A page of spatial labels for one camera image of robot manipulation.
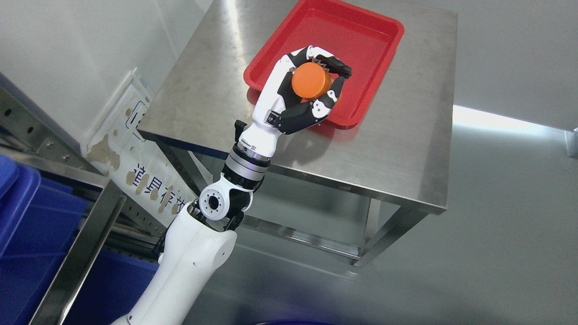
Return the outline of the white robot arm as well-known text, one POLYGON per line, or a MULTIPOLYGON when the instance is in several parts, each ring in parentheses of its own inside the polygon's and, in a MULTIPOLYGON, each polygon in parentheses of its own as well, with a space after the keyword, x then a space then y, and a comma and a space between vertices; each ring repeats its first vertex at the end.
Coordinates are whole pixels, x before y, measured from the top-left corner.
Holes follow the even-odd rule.
POLYGON ((276 128, 258 121, 236 128, 240 134, 218 181, 173 220, 153 279, 116 325, 181 325, 205 284, 230 257, 235 229, 252 204, 280 136, 276 128))

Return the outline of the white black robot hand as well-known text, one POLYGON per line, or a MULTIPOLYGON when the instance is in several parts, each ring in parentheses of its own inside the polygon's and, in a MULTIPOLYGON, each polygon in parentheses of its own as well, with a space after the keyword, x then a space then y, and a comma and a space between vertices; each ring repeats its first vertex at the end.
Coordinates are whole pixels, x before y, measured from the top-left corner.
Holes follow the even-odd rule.
POLYGON ((252 123, 237 135, 234 150, 252 159, 267 161, 273 157, 281 135, 291 135, 324 121, 338 103, 341 90, 352 75, 352 68, 330 52, 307 46, 287 53, 273 66, 257 100, 252 123), (291 89, 296 68, 315 62, 330 74, 337 74, 330 91, 318 99, 298 103, 291 89))

